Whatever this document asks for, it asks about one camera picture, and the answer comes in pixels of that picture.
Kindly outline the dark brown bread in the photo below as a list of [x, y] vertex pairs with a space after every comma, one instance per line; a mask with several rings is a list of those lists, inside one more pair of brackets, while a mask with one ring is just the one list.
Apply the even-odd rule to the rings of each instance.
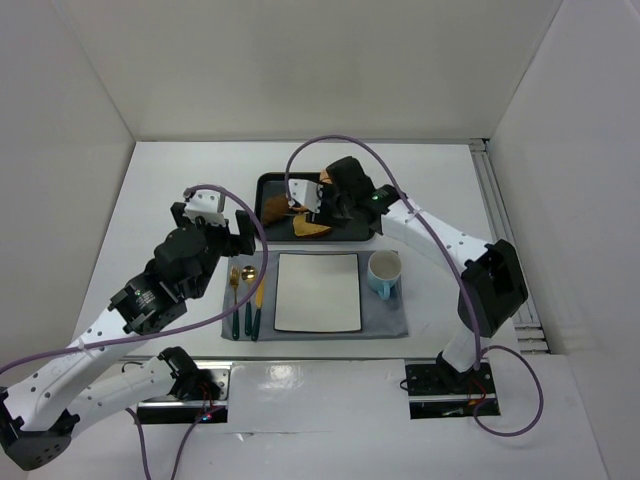
[[291, 208], [284, 194], [271, 196], [264, 202], [261, 223], [267, 227], [295, 214], [296, 212]]

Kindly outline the black plastic tray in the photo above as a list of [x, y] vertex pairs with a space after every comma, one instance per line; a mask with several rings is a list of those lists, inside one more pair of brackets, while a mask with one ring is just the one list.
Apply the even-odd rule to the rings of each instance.
[[[254, 207], [256, 216], [263, 221], [265, 217], [266, 202], [272, 197], [284, 194], [285, 188], [283, 172], [270, 172], [261, 175], [256, 184], [256, 199]], [[374, 233], [367, 228], [367, 225], [358, 219], [350, 220], [343, 228], [332, 229], [328, 233], [323, 233], [320, 236], [297, 236], [294, 233], [293, 214], [294, 212], [289, 210], [285, 218], [264, 226], [266, 237], [269, 242], [366, 242], [374, 237]]]

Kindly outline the metal tongs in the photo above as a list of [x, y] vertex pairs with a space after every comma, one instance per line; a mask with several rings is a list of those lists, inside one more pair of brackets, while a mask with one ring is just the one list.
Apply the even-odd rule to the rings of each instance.
[[309, 212], [309, 209], [304, 205], [299, 205], [299, 204], [290, 205], [288, 201], [285, 201], [281, 206], [281, 215], [284, 217], [306, 215], [308, 212]]

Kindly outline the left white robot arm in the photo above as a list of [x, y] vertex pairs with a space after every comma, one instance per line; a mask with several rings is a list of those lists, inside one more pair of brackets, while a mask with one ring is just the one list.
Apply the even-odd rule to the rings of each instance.
[[98, 319], [37, 372], [1, 392], [1, 446], [22, 470], [61, 455], [73, 438], [131, 404], [158, 396], [183, 399], [211, 377], [181, 347], [168, 347], [115, 379], [99, 377], [201, 298], [219, 260], [255, 251], [254, 213], [243, 208], [233, 234], [218, 205], [171, 207], [176, 227], [144, 270], [128, 280]]

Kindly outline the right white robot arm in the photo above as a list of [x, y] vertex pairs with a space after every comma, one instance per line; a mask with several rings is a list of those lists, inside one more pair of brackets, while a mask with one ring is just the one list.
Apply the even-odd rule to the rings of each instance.
[[396, 183], [375, 187], [354, 157], [325, 168], [311, 212], [314, 221], [331, 226], [352, 218], [365, 221], [371, 231], [403, 243], [452, 273], [459, 287], [462, 325], [437, 357], [450, 384], [479, 367], [479, 353], [529, 297], [511, 243], [491, 243], [456, 229], [421, 208]]

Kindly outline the large orange flower bread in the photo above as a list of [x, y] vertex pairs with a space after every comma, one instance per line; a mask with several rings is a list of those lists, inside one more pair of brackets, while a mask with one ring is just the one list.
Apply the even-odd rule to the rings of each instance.
[[321, 184], [327, 184], [327, 185], [330, 185], [332, 183], [332, 180], [326, 170], [322, 170], [320, 172], [319, 181]]

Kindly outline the sliced seeded bread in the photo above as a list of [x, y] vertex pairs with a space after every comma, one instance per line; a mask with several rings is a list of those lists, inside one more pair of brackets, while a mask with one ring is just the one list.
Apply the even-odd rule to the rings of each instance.
[[299, 214], [292, 220], [294, 236], [297, 238], [317, 238], [332, 232], [329, 226], [313, 224], [306, 219], [305, 214]]

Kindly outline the light blue mug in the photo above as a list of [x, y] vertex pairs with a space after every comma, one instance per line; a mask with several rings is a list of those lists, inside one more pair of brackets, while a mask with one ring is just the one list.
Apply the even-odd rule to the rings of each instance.
[[381, 300], [391, 297], [402, 273], [402, 263], [399, 255], [390, 250], [380, 250], [371, 254], [367, 266], [368, 285]]

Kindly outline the white square plate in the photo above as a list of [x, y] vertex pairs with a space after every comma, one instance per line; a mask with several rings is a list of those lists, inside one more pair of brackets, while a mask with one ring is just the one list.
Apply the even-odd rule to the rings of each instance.
[[358, 256], [282, 253], [274, 327], [294, 333], [351, 333], [362, 328]]

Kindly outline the grey placemat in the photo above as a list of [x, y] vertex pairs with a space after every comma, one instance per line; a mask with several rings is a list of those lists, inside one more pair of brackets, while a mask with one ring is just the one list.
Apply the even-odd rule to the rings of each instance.
[[[359, 263], [360, 308], [362, 328], [351, 333], [294, 333], [277, 331], [274, 327], [278, 259], [282, 253], [300, 254], [348, 254], [355, 253]], [[401, 284], [396, 283], [389, 300], [383, 301], [370, 289], [367, 280], [368, 260], [373, 252], [367, 251], [320, 251], [294, 250], [271, 251], [268, 255], [266, 286], [261, 315], [260, 341], [320, 341], [320, 340], [370, 340], [394, 339], [409, 335], [404, 311]]]

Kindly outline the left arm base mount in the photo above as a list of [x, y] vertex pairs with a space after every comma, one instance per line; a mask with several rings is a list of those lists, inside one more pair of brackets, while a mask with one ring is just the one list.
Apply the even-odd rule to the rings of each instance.
[[228, 421], [231, 380], [229, 362], [197, 362], [200, 373], [188, 393], [167, 394], [140, 402], [135, 412], [142, 425], [188, 425]]

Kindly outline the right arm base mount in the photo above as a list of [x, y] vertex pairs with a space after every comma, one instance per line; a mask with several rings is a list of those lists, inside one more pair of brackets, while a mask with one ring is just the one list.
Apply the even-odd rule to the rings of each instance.
[[500, 415], [493, 372], [487, 362], [454, 386], [445, 384], [434, 361], [408, 362], [399, 387], [408, 395], [412, 420], [472, 417], [476, 407], [479, 416]]

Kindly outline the aluminium frame rail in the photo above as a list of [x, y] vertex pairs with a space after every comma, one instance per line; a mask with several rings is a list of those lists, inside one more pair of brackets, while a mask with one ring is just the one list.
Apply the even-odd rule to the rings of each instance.
[[[505, 239], [513, 246], [516, 246], [503, 195], [489, 158], [488, 141], [485, 139], [472, 139], [469, 149], [492, 236], [495, 240]], [[525, 282], [525, 286], [530, 292], [528, 282]], [[523, 355], [551, 353], [531, 292], [525, 303], [512, 317], [512, 321], [519, 348]]]

